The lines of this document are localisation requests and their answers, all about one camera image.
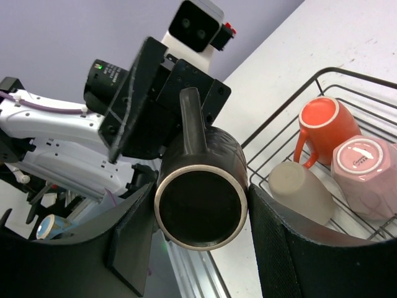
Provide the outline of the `orange ceramic mug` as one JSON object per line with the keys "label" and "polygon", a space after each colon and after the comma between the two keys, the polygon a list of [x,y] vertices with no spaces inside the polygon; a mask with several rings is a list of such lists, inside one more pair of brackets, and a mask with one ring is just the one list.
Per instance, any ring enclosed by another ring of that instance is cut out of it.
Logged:
{"label": "orange ceramic mug", "polygon": [[305,145],[310,157],[303,164],[310,168],[315,163],[329,166],[333,151],[348,139],[360,135],[361,130],[348,108],[333,97],[316,97],[307,102],[298,115],[300,133],[293,160],[298,163]]}

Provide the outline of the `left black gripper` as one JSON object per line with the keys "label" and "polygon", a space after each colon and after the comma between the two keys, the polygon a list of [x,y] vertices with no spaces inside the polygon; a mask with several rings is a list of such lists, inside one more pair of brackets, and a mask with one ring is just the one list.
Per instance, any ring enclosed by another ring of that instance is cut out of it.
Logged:
{"label": "left black gripper", "polygon": [[231,94],[230,87],[188,61],[171,54],[164,59],[166,50],[155,38],[145,39],[105,113],[98,133],[110,163],[121,154],[142,160],[160,156],[182,130],[182,89],[197,88],[206,127],[214,123]]}

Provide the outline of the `beige plastic tumbler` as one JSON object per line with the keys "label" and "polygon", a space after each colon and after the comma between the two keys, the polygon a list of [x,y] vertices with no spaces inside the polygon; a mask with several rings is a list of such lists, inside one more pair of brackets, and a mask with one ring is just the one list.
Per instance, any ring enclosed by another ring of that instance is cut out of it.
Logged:
{"label": "beige plastic tumbler", "polygon": [[296,162],[286,161],[274,167],[268,184],[278,203],[320,225],[326,225],[336,211],[336,203],[325,185]]}

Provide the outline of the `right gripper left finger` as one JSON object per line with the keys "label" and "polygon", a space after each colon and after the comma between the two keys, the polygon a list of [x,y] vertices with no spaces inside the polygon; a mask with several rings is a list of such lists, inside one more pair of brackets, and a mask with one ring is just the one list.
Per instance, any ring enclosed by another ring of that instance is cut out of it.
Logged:
{"label": "right gripper left finger", "polygon": [[1,217],[1,297],[143,297],[154,184],[52,240],[27,240]]}

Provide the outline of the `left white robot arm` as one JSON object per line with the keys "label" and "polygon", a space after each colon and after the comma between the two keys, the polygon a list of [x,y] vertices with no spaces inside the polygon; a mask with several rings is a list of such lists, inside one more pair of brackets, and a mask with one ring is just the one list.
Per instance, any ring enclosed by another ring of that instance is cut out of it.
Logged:
{"label": "left white robot arm", "polygon": [[131,68],[96,60],[77,104],[28,92],[19,79],[1,81],[1,161],[25,184],[31,176],[100,200],[127,197],[141,175],[133,160],[161,158],[182,131],[180,92],[197,88],[205,125],[231,89],[208,74],[212,42],[196,52],[166,34],[147,38]]}

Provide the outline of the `dark brown ceramic mug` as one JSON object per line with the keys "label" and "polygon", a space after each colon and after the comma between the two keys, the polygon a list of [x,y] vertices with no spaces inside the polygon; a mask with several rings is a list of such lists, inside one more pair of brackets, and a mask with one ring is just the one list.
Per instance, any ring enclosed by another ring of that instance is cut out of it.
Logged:
{"label": "dark brown ceramic mug", "polygon": [[154,214],[175,244],[210,251],[235,239],[246,221],[246,158],[232,135],[204,125],[197,88],[179,98],[182,132],[163,155]]}

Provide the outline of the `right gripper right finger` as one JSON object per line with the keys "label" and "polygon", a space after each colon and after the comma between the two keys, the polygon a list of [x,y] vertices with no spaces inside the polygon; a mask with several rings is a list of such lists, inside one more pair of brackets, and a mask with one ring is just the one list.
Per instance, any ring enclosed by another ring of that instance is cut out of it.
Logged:
{"label": "right gripper right finger", "polygon": [[252,184],[251,233],[263,297],[396,297],[396,240],[349,236]]}

